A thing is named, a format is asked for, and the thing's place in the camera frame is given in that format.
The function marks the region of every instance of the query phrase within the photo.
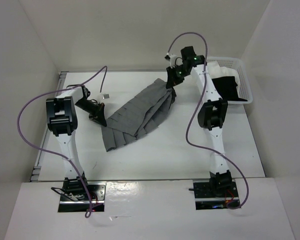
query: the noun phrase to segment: white cloth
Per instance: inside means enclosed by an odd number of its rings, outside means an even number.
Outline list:
[[[208,62],[207,67],[208,67],[208,72],[210,74],[211,79],[234,76],[235,83],[237,84],[236,90],[237,90],[238,96],[239,96],[240,78],[239,78],[239,74],[236,70],[229,68],[229,67],[225,67],[225,66],[220,67],[219,63],[217,61]]]

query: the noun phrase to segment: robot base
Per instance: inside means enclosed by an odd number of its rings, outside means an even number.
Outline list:
[[[97,204],[93,208],[94,212],[104,212],[105,211],[105,196],[106,196],[106,182],[88,182],[88,190],[92,195],[97,196],[96,200],[92,200],[92,204]],[[59,213],[73,213],[73,212],[86,212],[89,208],[89,200],[86,194],[83,195],[84,198],[80,200],[70,200],[64,196],[60,197],[59,202]]]
[[[226,209],[226,203],[234,208],[240,205],[237,185],[232,181],[228,189],[212,190],[209,180],[194,180],[193,188],[189,189],[194,191],[195,209]]]

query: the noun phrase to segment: white panel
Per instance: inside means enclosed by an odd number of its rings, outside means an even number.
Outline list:
[[[0,240],[3,240],[15,207],[21,183],[0,183]]]
[[[57,69],[19,2],[0,0],[0,240],[38,153],[17,133],[18,112],[31,97],[55,89],[57,80]],[[36,144],[45,128],[44,107],[38,101],[22,118],[26,137]]]
[[[206,37],[209,55],[240,57],[269,0],[20,0],[60,70],[165,68],[172,40]],[[175,46],[204,44],[187,36]]]
[[[79,84],[93,73],[68,73],[64,86]],[[103,74],[86,84],[90,98],[97,98]],[[127,101],[155,79],[166,79],[166,72],[109,72],[103,93],[105,116],[108,118]],[[106,152],[101,127],[88,118],[88,114],[76,108],[78,129],[76,145],[79,160],[89,180],[149,180],[209,178],[211,152],[190,146],[186,142],[186,129],[196,104],[200,99],[199,89],[191,77],[175,87],[177,97],[168,118],[153,132],[132,144]],[[211,142],[199,127],[197,118],[189,132],[193,143],[210,146]],[[233,160],[247,177],[264,177],[260,158],[242,105],[228,107],[223,126],[225,154]],[[60,152],[56,137],[49,134],[44,145],[49,150]],[[63,180],[64,164],[59,156],[42,153],[40,181]],[[240,173],[229,164],[232,176]]]
[[[191,180],[109,182],[104,212],[58,213],[61,183],[22,184],[5,240],[293,240],[272,178],[249,178],[239,210],[196,210]],[[237,180],[239,197],[246,187]]]
[[[250,66],[253,136],[300,239],[300,0],[270,2],[243,59]]]

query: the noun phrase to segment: gray cloth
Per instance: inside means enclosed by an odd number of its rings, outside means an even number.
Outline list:
[[[132,143],[157,128],[167,117],[174,101],[173,89],[157,79],[106,120],[102,127],[105,150]]]

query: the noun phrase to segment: fabric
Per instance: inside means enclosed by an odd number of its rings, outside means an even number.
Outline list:
[[[217,61],[212,61],[207,63],[208,72],[211,77],[211,79],[217,79],[221,77],[229,77],[234,76],[236,86],[237,94],[239,95],[240,90],[240,78],[239,74],[236,70],[229,68],[229,67],[220,67],[219,63]]]
[[[168,116],[176,93],[157,79],[118,109],[102,127],[105,150],[130,144],[156,129]]]
[[[237,83],[234,76],[223,76],[212,79],[215,89],[222,99],[227,101],[247,101],[239,98],[237,92]]]

